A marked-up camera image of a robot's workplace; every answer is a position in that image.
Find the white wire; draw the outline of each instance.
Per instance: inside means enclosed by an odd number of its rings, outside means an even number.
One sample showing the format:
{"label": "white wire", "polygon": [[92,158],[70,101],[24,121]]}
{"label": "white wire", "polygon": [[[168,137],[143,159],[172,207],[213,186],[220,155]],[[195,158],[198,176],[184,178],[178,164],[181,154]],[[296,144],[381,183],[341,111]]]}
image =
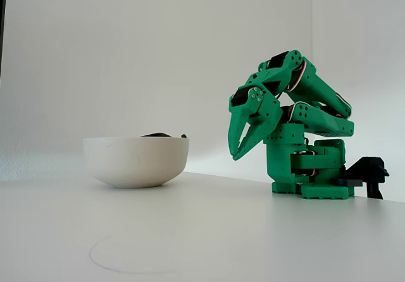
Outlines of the white wire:
{"label": "white wire", "polygon": [[292,88],[290,89],[290,85],[287,86],[287,91],[288,92],[292,92],[298,85],[299,81],[301,80],[302,76],[304,75],[305,72],[305,68],[306,68],[306,61],[304,61],[304,66],[301,67],[301,73],[299,74],[298,80],[296,81],[296,83],[294,84],[294,86],[292,86]]}

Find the gripper jaw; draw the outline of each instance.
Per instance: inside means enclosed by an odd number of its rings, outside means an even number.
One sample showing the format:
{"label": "gripper jaw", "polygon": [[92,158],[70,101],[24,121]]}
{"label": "gripper jaw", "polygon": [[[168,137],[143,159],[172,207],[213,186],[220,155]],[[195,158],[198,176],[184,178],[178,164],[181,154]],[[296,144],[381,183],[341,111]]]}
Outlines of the gripper jaw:
{"label": "gripper jaw", "polygon": [[[229,99],[229,111],[228,144],[234,160],[271,134],[282,115],[280,102],[261,84],[240,87]],[[246,125],[249,129],[242,138]]]}

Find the ceramic bowl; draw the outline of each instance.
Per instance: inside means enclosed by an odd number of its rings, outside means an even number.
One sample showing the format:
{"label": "ceramic bowl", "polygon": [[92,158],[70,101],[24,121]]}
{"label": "ceramic bowl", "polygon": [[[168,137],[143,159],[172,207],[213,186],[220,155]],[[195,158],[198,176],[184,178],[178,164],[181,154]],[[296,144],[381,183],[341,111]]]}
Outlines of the ceramic bowl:
{"label": "ceramic bowl", "polygon": [[189,153],[188,138],[86,138],[86,165],[99,181],[118,188],[155,187],[178,176]]}

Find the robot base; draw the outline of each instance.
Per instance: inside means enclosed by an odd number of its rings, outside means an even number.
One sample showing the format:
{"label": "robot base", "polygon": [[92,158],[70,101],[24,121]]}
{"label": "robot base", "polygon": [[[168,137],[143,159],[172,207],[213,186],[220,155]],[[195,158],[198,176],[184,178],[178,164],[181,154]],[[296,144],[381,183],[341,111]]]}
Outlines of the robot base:
{"label": "robot base", "polygon": [[274,193],[295,193],[304,199],[342,199],[346,200],[354,195],[354,187],[343,187],[326,184],[299,184],[273,182],[271,188]]}

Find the cable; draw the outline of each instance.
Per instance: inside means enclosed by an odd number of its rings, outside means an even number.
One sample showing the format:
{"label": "cable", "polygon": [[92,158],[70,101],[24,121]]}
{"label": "cable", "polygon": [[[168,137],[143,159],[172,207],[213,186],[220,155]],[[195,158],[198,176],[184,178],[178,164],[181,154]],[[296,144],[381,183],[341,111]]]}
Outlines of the cable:
{"label": "cable", "polygon": [[299,77],[298,77],[298,79],[297,79],[297,81],[296,81],[296,83],[292,86],[292,88],[290,88],[290,84],[287,86],[287,91],[288,92],[292,92],[293,91],[293,89],[294,88],[296,88],[297,87],[297,85],[298,85],[298,83],[299,83],[299,81],[301,80],[301,78],[302,78],[302,75],[304,74],[304,72],[305,72],[305,68],[306,68],[306,61],[304,61],[304,63],[301,65],[301,73],[299,74]]}

